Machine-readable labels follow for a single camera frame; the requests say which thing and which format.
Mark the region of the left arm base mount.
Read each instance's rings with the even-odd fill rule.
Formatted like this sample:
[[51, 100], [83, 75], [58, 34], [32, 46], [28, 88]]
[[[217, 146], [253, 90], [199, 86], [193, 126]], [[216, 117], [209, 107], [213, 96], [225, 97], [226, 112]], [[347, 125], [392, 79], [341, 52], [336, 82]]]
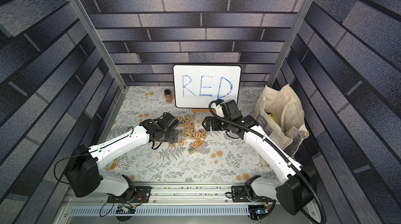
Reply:
[[152, 187], [150, 186], [136, 186], [135, 188], [129, 187], [121, 196], [108, 196], [107, 203], [148, 203], [151, 189]]

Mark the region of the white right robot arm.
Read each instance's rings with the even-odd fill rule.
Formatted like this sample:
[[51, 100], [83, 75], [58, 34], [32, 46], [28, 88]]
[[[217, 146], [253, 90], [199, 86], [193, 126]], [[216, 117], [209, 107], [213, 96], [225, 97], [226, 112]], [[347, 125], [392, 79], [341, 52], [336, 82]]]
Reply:
[[316, 190], [316, 171], [303, 167], [288, 156], [264, 132], [252, 116], [243, 116], [234, 100], [214, 100], [208, 105], [211, 116], [202, 125], [207, 131], [228, 131], [251, 145], [275, 172], [277, 181], [253, 176], [244, 184], [249, 200], [262, 197], [279, 202], [289, 214], [302, 212], [309, 221], [317, 223], [304, 209], [315, 201], [320, 213], [320, 223], [326, 223], [326, 214]]

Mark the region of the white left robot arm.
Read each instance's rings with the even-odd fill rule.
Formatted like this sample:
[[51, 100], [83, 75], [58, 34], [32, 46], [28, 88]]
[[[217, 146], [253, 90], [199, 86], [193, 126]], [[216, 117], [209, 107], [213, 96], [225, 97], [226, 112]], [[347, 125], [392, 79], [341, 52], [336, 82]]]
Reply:
[[112, 140], [90, 147], [76, 147], [65, 170], [75, 196], [85, 197], [95, 192], [112, 195], [124, 203], [131, 202], [137, 195], [133, 181], [126, 175], [111, 174], [106, 168], [134, 148], [157, 141], [163, 143], [178, 124], [176, 117], [165, 112], [159, 118], [129, 127], [126, 133]]

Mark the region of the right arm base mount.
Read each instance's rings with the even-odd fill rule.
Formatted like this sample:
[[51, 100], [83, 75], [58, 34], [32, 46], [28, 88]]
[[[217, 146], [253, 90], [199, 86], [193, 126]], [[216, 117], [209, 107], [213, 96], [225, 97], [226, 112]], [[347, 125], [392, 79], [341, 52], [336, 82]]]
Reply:
[[234, 203], [270, 203], [274, 201], [267, 197], [256, 196], [249, 189], [246, 189], [244, 185], [232, 186], [231, 198]]

